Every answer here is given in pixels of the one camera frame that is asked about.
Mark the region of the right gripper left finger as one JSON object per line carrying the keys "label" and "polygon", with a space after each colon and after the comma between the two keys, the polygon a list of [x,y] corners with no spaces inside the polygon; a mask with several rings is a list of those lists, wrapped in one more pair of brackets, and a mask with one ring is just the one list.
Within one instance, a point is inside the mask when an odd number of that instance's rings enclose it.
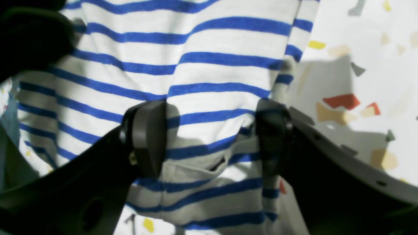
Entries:
{"label": "right gripper left finger", "polygon": [[2,149],[2,235],[112,235],[138,178],[157,179],[166,150],[166,101],[127,110],[121,125],[41,177],[10,138]]}

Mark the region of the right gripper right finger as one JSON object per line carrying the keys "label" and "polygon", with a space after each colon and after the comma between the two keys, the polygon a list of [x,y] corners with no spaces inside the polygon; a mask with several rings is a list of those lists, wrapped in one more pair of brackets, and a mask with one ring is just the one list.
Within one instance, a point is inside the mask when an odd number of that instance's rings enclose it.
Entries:
{"label": "right gripper right finger", "polygon": [[263,172],[293,188],[311,235],[416,235],[417,187],[361,162],[310,117],[271,99],[257,103]]}

